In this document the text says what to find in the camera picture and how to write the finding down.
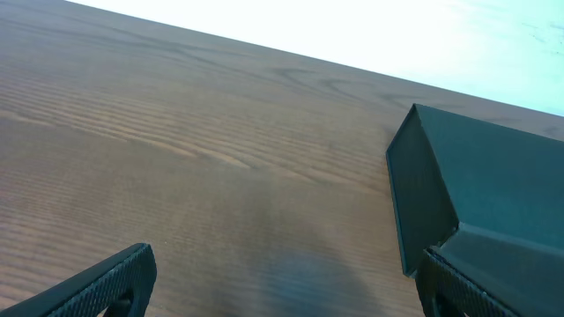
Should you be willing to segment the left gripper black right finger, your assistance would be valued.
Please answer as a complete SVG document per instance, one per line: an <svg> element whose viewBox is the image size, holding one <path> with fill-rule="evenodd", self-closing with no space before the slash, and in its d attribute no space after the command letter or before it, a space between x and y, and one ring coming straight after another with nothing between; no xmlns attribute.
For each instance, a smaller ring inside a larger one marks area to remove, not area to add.
<svg viewBox="0 0 564 317"><path fill-rule="evenodd" d="M424 251L415 282L426 317L517 317L431 249Z"/></svg>

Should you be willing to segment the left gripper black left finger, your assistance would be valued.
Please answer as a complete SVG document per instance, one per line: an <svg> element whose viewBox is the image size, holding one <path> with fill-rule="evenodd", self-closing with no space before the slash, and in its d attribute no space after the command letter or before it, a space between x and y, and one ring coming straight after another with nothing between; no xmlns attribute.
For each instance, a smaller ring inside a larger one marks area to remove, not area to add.
<svg viewBox="0 0 564 317"><path fill-rule="evenodd" d="M1 317L140 317L157 278L150 245L137 243L1 311Z"/></svg>

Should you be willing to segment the black gift box with lid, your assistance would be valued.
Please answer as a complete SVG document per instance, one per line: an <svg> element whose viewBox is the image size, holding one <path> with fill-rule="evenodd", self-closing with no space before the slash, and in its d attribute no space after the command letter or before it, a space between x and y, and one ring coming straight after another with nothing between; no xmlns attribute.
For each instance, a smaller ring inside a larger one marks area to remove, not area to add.
<svg viewBox="0 0 564 317"><path fill-rule="evenodd" d="M518 316L562 315L562 142L416 104L386 159L407 276L431 249Z"/></svg>

